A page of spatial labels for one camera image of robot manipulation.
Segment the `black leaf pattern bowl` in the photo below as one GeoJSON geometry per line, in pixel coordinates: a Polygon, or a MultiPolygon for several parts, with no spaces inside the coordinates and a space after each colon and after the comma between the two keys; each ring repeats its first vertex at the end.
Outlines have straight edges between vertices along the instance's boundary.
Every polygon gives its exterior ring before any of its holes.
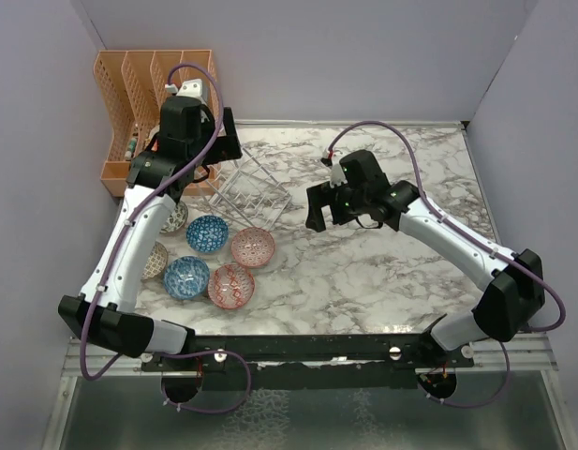
{"type": "Polygon", "coordinates": [[[169,234],[179,231],[185,226],[187,218],[188,208],[183,201],[179,201],[162,226],[160,233],[169,234]]]}

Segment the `dark blue triangle bowl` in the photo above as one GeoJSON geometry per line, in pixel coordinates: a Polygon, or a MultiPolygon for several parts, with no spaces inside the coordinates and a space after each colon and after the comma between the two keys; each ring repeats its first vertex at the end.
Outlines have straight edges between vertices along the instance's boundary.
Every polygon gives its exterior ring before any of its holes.
{"type": "Polygon", "coordinates": [[[195,251],[212,253],[225,246],[229,234],[229,226],[222,217],[206,215],[197,217],[188,225],[185,237],[195,251]]]}

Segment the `pink patterned bowl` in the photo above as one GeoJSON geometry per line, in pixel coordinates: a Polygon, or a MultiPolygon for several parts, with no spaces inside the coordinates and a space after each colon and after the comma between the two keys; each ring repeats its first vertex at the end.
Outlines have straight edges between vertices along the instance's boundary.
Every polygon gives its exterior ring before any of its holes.
{"type": "Polygon", "coordinates": [[[258,227],[240,230],[232,238],[230,251],[234,260],[243,267],[259,268],[274,256],[275,240],[272,235],[258,227]]]}

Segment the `light blue floral bowl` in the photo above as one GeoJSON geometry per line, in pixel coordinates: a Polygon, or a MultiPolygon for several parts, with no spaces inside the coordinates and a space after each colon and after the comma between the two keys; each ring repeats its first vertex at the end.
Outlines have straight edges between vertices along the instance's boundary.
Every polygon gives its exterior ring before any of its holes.
{"type": "Polygon", "coordinates": [[[189,300],[205,292],[209,278],[210,269],[204,260],[184,256],[168,265],[163,284],[172,298],[189,300]]]}

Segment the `red lattice bowl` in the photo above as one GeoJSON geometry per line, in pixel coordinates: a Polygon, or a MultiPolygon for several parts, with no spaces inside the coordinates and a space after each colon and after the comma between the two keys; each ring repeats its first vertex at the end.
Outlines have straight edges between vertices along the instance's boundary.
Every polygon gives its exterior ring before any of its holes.
{"type": "Polygon", "coordinates": [[[222,309],[243,307],[253,296],[255,280],[249,270],[237,263],[225,264],[210,276],[207,293],[222,309]]]}

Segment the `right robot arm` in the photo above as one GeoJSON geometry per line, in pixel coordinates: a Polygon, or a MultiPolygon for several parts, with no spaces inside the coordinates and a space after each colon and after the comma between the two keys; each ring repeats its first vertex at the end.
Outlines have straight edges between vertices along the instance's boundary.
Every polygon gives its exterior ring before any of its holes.
{"type": "Polygon", "coordinates": [[[389,182],[374,155],[359,150],[333,165],[329,181],[306,191],[305,225],[325,231],[323,207],[329,207],[335,225],[371,217],[379,227],[389,226],[424,243],[461,270],[482,291],[479,303],[464,312],[446,314],[420,336],[419,355],[439,367],[453,350],[469,342],[492,338],[510,341],[544,304],[541,258],[526,249],[516,253],[457,223],[426,201],[408,181],[389,182]]]}

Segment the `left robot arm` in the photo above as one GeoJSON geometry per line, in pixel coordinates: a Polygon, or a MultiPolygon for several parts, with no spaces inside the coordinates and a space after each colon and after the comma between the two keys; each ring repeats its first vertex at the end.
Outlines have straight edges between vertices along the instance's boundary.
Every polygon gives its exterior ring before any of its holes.
{"type": "Polygon", "coordinates": [[[79,294],[63,296],[58,306],[76,338],[129,357],[163,353],[178,370],[193,364],[192,329],[136,313],[141,274],[196,168],[241,156],[231,108],[216,122],[196,98],[166,99],[159,132],[131,162],[122,209],[96,269],[79,294]]]}

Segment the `orange plastic desk organizer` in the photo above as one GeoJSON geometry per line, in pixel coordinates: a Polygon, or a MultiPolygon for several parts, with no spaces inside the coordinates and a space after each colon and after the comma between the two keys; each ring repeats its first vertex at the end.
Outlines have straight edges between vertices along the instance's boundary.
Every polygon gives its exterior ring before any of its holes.
{"type": "Polygon", "coordinates": [[[130,160],[138,155],[159,125],[160,107],[169,93],[165,83],[172,68],[191,63],[217,77],[211,50],[101,51],[94,76],[108,112],[112,138],[100,180],[109,193],[121,198],[130,160]]]}

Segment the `brown geometric bowl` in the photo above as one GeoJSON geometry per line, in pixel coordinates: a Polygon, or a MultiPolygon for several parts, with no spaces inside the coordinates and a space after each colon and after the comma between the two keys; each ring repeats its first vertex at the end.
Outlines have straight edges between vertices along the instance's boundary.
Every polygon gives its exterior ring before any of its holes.
{"type": "Polygon", "coordinates": [[[160,242],[156,242],[142,271],[141,280],[145,281],[160,277],[167,267],[168,260],[169,253],[167,249],[160,242]]]}

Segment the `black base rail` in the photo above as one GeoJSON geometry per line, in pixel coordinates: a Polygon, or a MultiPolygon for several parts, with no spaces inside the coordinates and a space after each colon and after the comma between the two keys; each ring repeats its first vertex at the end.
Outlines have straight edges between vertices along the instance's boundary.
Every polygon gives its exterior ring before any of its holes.
{"type": "Polygon", "coordinates": [[[419,369],[470,368],[467,345],[434,351],[417,334],[196,336],[191,358],[157,355],[141,370],[205,390],[415,388],[419,369]]]}

